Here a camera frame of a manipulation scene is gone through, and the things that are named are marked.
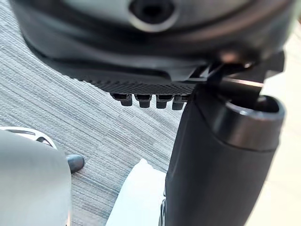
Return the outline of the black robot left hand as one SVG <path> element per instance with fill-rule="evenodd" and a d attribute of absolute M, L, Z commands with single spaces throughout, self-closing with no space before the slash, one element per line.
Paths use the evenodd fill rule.
<path fill-rule="evenodd" d="M 298 0 L 12 0 L 23 39 L 52 69 L 123 106 L 183 110 L 162 226 L 243 226 L 285 118 L 264 81 L 284 70 Z"/>

